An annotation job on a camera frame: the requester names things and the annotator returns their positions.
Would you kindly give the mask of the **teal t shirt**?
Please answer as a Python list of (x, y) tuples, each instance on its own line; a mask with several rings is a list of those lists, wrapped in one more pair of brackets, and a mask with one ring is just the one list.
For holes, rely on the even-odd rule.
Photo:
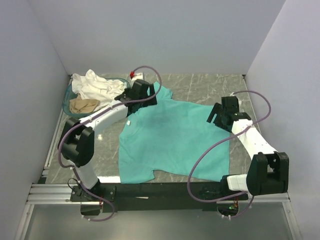
[(207, 118), (210, 105), (173, 100), (168, 88), (154, 83), (157, 104), (131, 114), (119, 135), (118, 168), (123, 184), (155, 178), (155, 171), (188, 176), (212, 145), (230, 134)]

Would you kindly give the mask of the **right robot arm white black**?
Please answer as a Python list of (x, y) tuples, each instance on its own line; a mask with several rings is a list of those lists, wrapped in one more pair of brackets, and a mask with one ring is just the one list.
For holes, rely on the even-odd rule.
[(246, 174), (222, 177), (219, 187), (222, 198), (230, 200), (237, 192), (253, 196), (287, 192), (289, 156), (278, 152), (262, 137), (251, 117), (246, 112), (240, 112), (236, 96), (222, 97), (221, 103), (215, 103), (207, 122), (237, 136), (251, 158)]

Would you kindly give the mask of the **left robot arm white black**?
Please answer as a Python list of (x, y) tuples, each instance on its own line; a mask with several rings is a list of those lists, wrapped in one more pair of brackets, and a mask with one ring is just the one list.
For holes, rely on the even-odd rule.
[(119, 120), (125, 119), (140, 108), (157, 104), (153, 83), (136, 80), (106, 107), (79, 120), (69, 118), (58, 143), (58, 162), (62, 168), (70, 168), (83, 187), (82, 195), (88, 201), (100, 195), (100, 180), (91, 164), (94, 155), (95, 135)]

